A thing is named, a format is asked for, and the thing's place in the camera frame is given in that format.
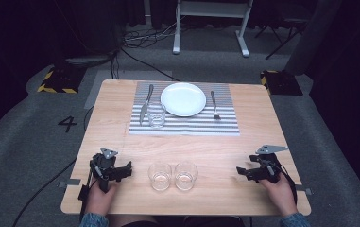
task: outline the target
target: hand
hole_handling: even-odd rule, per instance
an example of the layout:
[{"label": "hand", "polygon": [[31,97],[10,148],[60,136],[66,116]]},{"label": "hand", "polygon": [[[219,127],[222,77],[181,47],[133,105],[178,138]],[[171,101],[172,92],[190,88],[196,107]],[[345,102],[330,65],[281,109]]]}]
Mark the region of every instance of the hand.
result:
[{"label": "hand", "polygon": [[92,187],[88,195],[85,213],[94,213],[106,216],[111,207],[112,199],[115,195],[115,191],[117,190],[118,183],[114,182],[107,193],[104,193],[100,189],[98,180],[92,179],[91,185]]},{"label": "hand", "polygon": [[271,183],[268,180],[260,180],[259,182],[267,189],[268,196],[278,207],[283,217],[298,213],[291,187],[282,173],[280,173],[280,180],[276,183]]}]

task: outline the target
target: black cable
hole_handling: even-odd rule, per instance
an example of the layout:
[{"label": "black cable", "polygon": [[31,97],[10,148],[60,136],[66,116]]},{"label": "black cable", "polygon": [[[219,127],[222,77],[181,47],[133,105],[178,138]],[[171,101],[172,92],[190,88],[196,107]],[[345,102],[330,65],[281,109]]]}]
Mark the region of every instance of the black cable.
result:
[{"label": "black cable", "polygon": [[118,70],[120,69],[120,63],[118,63],[118,58],[115,57],[115,62],[117,62],[117,72],[116,72],[116,76],[117,76],[117,79],[120,79],[120,76],[118,75]]},{"label": "black cable", "polygon": [[[175,28],[173,27],[176,23],[174,23],[173,25],[162,29],[160,31],[158,30],[154,30],[154,33],[149,34],[149,31],[151,31],[152,29],[143,29],[143,30],[135,30],[135,31],[129,31],[127,32],[127,34],[124,35],[123,38],[123,46],[128,47],[128,48],[147,48],[153,44],[155,44],[157,41],[161,41],[166,39],[168,36],[172,36],[174,35],[173,31],[175,31]],[[146,32],[143,35],[139,35],[139,31],[144,31],[146,30]],[[129,42],[134,42],[139,40],[138,44],[130,44]],[[148,45],[143,45],[146,42],[152,42],[151,44]]]},{"label": "black cable", "polygon": [[61,175],[65,170],[67,170],[68,167],[70,167],[77,158],[75,158],[68,166],[66,166],[62,171],[60,171],[56,176],[54,176],[50,181],[48,181],[44,186],[41,187],[41,189],[39,189],[35,195],[33,195],[29,201],[26,203],[26,205],[24,206],[24,208],[20,211],[20,213],[18,214],[17,218],[14,220],[14,223],[12,224],[12,227],[16,226],[18,223],[18,220],[20,219],[21,215],[24,213],[24,211],[26,210],[26,208],[30,205],[30,203],[39,195],[39,193],[41,193],[48,185],[50,185],[50,183],[52,183],[54,180],[56,180],[56,178],[59,177],[59,175]]},{"label": "black cable", "polygon": [[129,53],[127,53],[122,47],[121,47],[121,50],[122,50],[126,55],[128,55],[130,58],[132,58],[132,59],[134,59],[134,60],[136,60],[136,61],[138,61],[138,62],[140,62],[140,63],[143,63],[143,64],[145,64],[145,65],[147,65],[147,66],[149,66],[149,67],[157,70],[158,72],[162,73],[163,75],[165,75],[165,76],[167,76],[167,77],[169,77],[169,78],[171,78],[171,79],[173,79],[173,80],[175,80],[175,81],[180,81],[179,79],[176,79],[176,78],[171,77],[170,75],[167,75],[165,72],[163,72],[163,71],[161,71],[160,69],[154,67],[153,65],[150,65],[150,64],[148,64],[148,63],[146,63],[146,62],[144,62],[144,61],[140,61],[140,60],[135,59],[135,58],[132,57]]},{"label": "black cable", "polygon": [[117,50],[113,50],[110,53],[101,53],[98,51],[95,51],[91,48],[89,48],[79,37],[78,35],[75,33],[73,27],[70,25],[70,23],[68,22],[67,17],[64,15],[61,7],[59,6],[59,4],[56,2],[56,0],[53,1],[57,7],[57,9],[59,10],[61,16],[64,18],[65,23],[68,25],[68,27],[70,28],[71,32],[73,33],[74,37],[77,39],[77,41],[89,52],[94,53],[94,54],[98,54],[98,55],[106,55],[106,59],[104,60],[97,60],[97,61],[88,61],[88,62],[82,62],[82,63],[74,63],[74,62],[68,62],[72,65],[74,65],[77,68],[92,68],[101,64],[104,64],[106,62],[109,62],[109,60],[111,58],[114,58],[116,56],[116,52]]},{"label": "black cable", "polygon": [[286,168],[280,164],[280,167],[273,164],[277,169],[281,171],[281,173],[285,176],[285,178],[288,180],[288,184],[291,187],[292,195],[294,196],[294,202],[297,204],[298,202],[298,195],[297,195],[297,187],[295,186],[294,180],[292,180],[291,176],[289,176],[288,171]]},{"label": "black cable", "polygon": [[86,117],[88,116],[89,112],[91,111],[91,109],[93,109],[94,106],[92,106],[85,114],[85,117],[83,118],[83,129],[86,131]]},{"label": "black cable", "polygon": [[86,205],[88,203],[89,190],[93,185],[92,184],[91,187],[89,186],[89,182],[91,181],[91,178],[92,178],[92,170],[89,169],[88,181],[86,182],[86,186],[83,185],[82,189],[79,193],[79,196],[82,197],[82,198],[79,198],[80,200],[82,200],[82,204],[81,204],[80,212],[79,212],[79,223],[82,222],[83,216],[85,215],[85,209],[86,209]]},{"label": "black cable", "polygon": [[111,73],[111,79],[114,79],[114,59],[110,60],[110,73]]}]

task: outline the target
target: knife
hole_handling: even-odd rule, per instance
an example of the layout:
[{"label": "knife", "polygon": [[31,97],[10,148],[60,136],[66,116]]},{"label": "knife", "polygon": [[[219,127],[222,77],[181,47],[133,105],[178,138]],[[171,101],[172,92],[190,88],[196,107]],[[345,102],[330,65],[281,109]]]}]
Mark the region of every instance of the knife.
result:
[{"label": "knife", "polygon": [[147,104],[149,103],[150,97],[152,96],[153,93],[153,84],[149,85],[149,94],[147,94],[147,99],[145,104],[142,106],[141,108],[141,115],[139,116],[139,124],[142,125],[142,122],[144,121],[144,116],[145,116],[145,112],[147,109]]}]

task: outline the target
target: table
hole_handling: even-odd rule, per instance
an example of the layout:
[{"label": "table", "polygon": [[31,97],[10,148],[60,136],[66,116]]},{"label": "table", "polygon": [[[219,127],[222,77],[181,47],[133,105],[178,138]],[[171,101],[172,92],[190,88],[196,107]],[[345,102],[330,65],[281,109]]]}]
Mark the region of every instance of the table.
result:
[{"label": "table", "polygon": [[173,53],[180,53],[180,19],[181,15],[189,16],[211,16],[243,18],[241,30],[235,31],[236,39],[241,48],[242,56],[249,57],[249,51],[244,40],[244,32],[247,27],[253,0],[247,3],[219,3],[219,2],[190,2],[178,0],[176,34],[174,36]]},{"label": "table", "polygon": [[[278,215],[266,191],[254,181],[238,175],[236,167],[250,165],[249,155],[264,144],[286,146],[281,126],[262,85],[229,84],[236,111],[239,136],[140,135],[129,134],[129,122],[137,80],[103,81],[85,132],[71,179],[86,184],[89,161],[100,148],[118,151],[115,166],[132,161],[132,176],[120,183],[111,214],[147,215]],[[288,151],[277,153],[296,184],[298,171]],[[195,187],[183,192],[172,182],[158,192],[152,189],[147,170],[156,161],[174,166],[184,160],[199,171]],[[61,203],[67,214],[78,214],[81,186],[68,185]],[[303,191],[298,191],[298,208],[311,212]]]}]

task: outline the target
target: fork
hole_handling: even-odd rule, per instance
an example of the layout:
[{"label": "fork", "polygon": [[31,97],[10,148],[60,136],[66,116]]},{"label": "fork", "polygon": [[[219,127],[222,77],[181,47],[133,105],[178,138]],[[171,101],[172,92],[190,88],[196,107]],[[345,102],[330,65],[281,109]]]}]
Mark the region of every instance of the fork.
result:
[{"label": "fork", "polygon": [[217,112],[217,106],[215,105],[215,97],[214,97],[214,91],[210,92],[210,95],[212,95],[212,101],[214,105],[214,119],[219,120],[221,119],[220,115]]}]

